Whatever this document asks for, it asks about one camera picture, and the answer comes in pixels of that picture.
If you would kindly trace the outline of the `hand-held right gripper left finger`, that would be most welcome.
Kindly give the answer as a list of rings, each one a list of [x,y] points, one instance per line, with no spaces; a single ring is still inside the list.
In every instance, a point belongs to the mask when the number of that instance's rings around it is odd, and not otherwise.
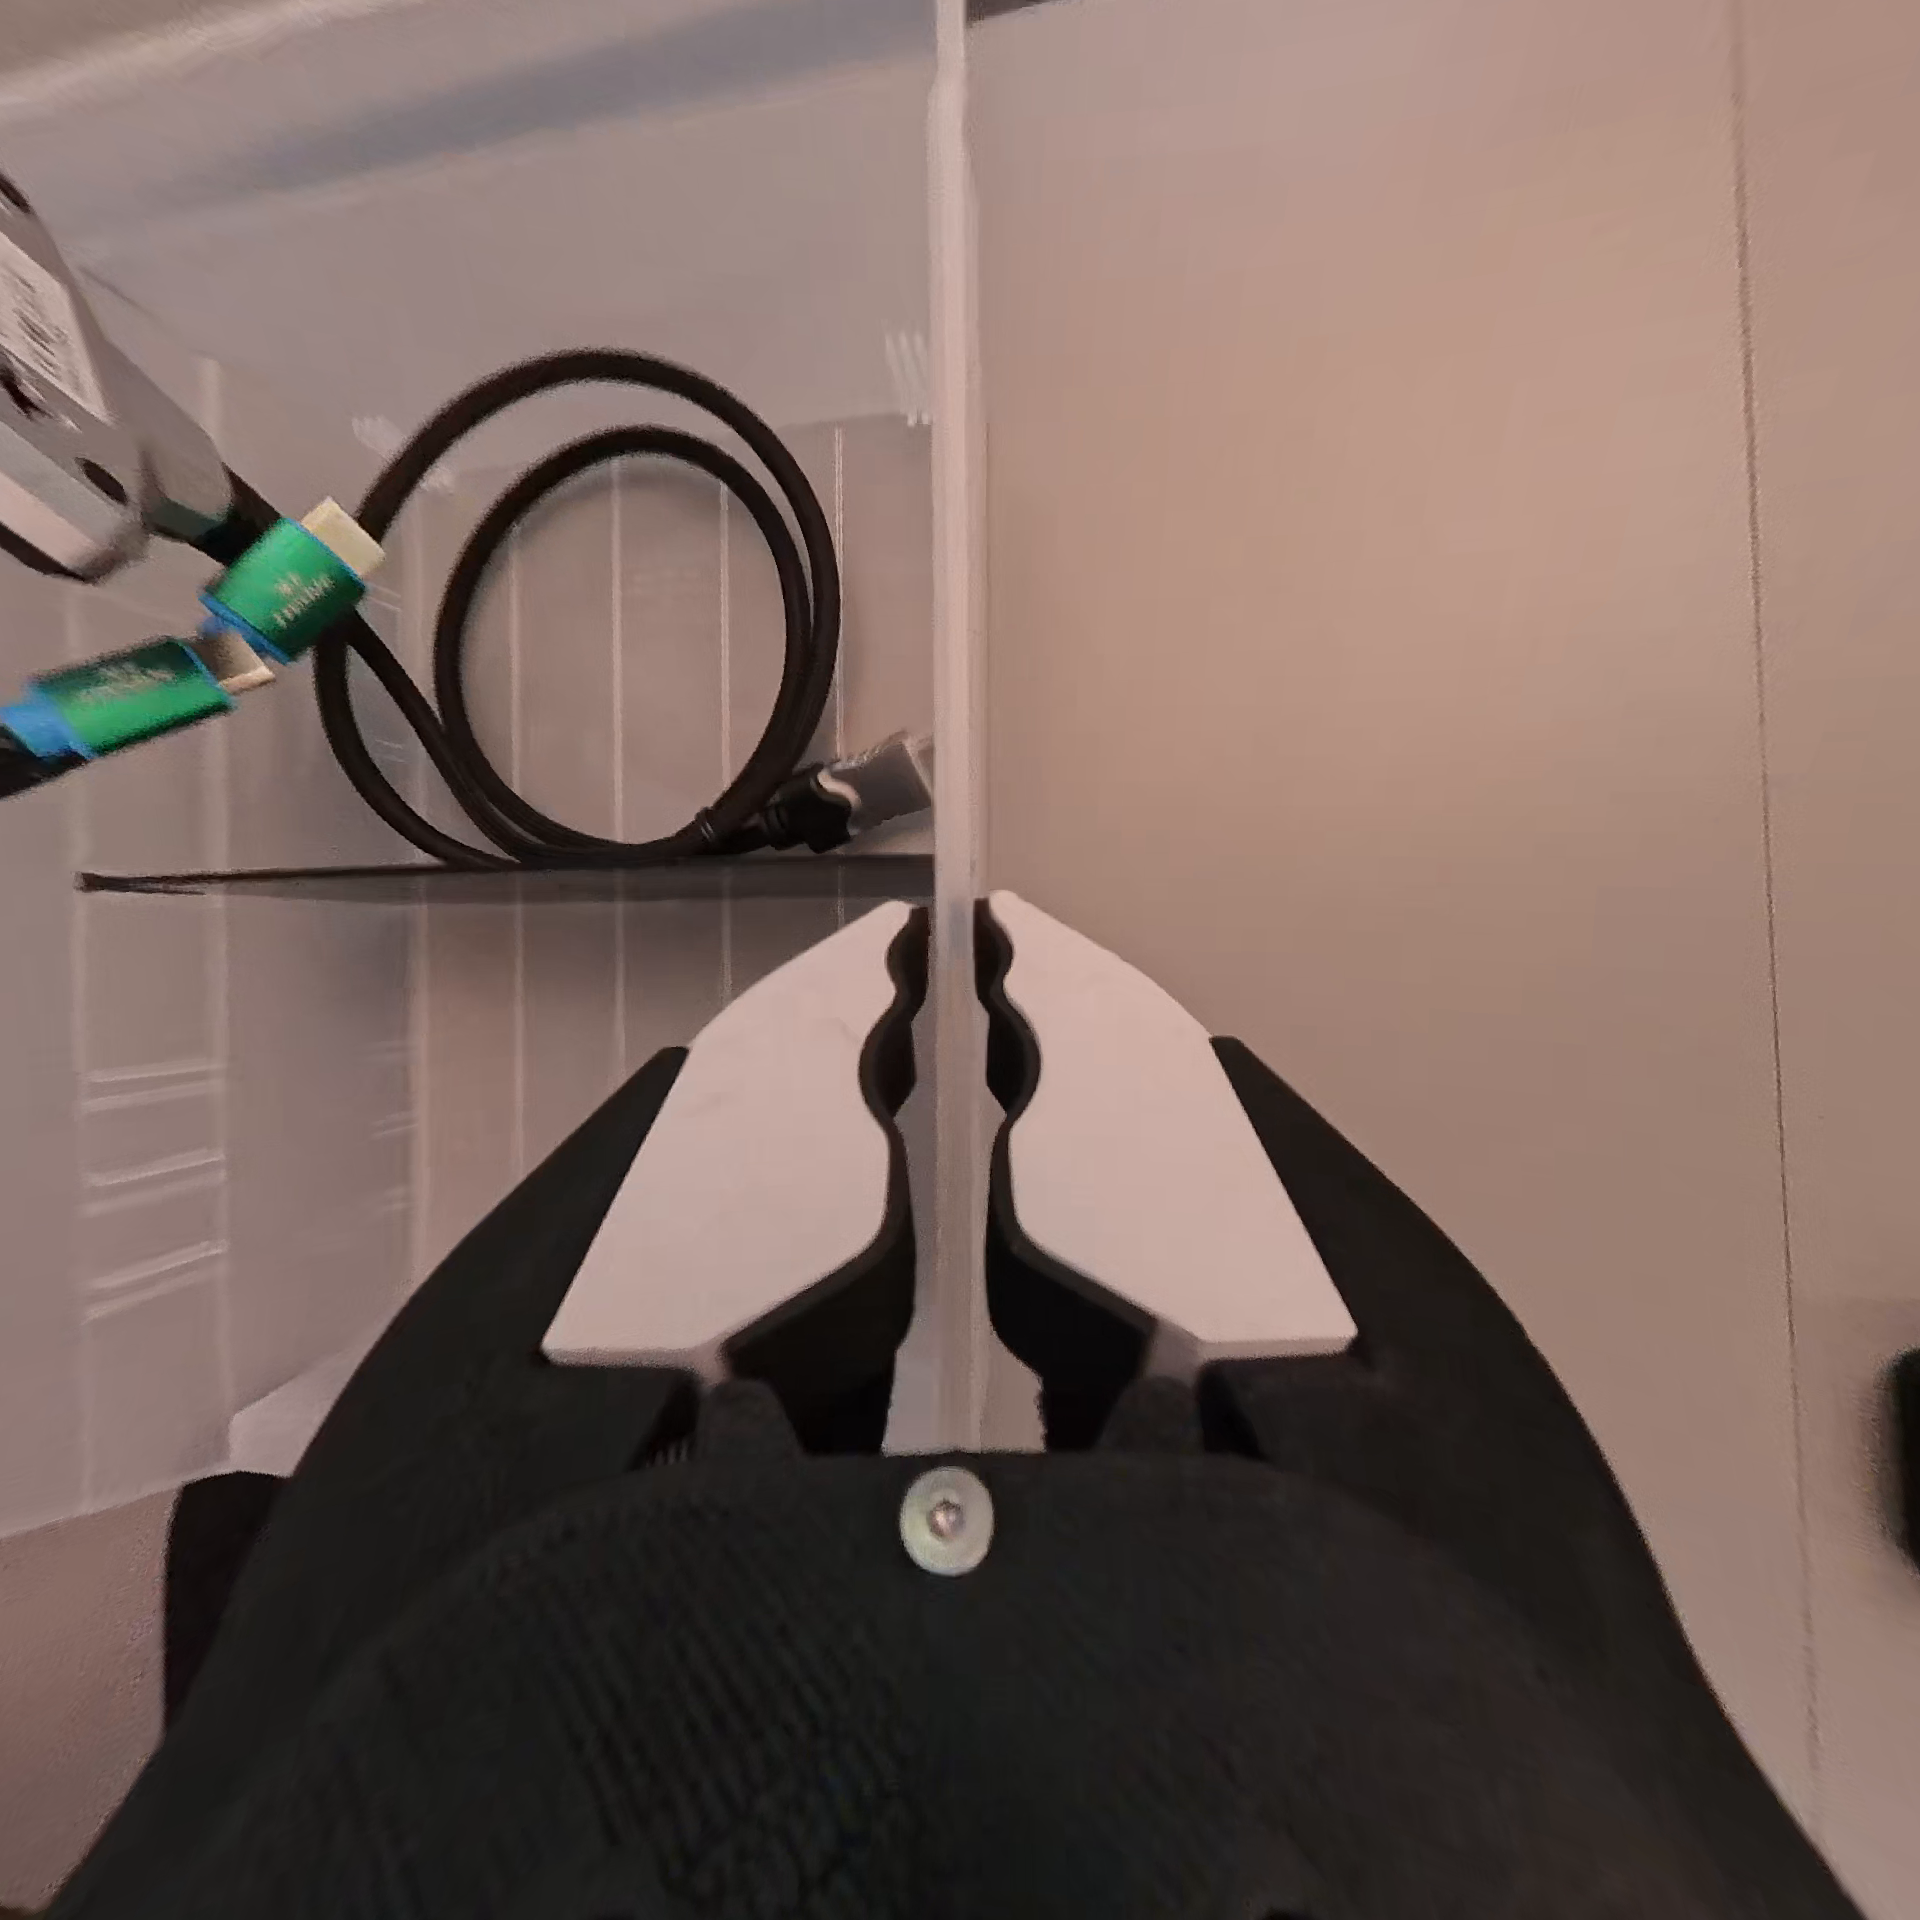
[[[913,1315],[897,1112],[928,912],[886,901],[785,959],[686,1049],[550,1319],[561,1365],[874,1375]]]

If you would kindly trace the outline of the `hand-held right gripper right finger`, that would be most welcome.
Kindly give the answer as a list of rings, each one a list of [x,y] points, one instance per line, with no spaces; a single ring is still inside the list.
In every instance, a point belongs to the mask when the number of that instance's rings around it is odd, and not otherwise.
[[[1017,893],[976,907],[998,1339],[1024,1359],[1344,1352],[1352,1312],[1208,1031]]]

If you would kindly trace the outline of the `clear plastic organizer box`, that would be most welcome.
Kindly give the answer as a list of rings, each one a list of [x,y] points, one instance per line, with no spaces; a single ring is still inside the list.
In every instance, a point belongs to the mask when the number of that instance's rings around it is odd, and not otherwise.
[[[542,351],[697,368],[844,565],[808,752],[932,720],[937,4],[4,4],[4,173],[279,511]],[[305,669],[4,803],[4,1536],[228,1465],[633,1068],[822,936],[830,877],[81,876],[410,859]]]

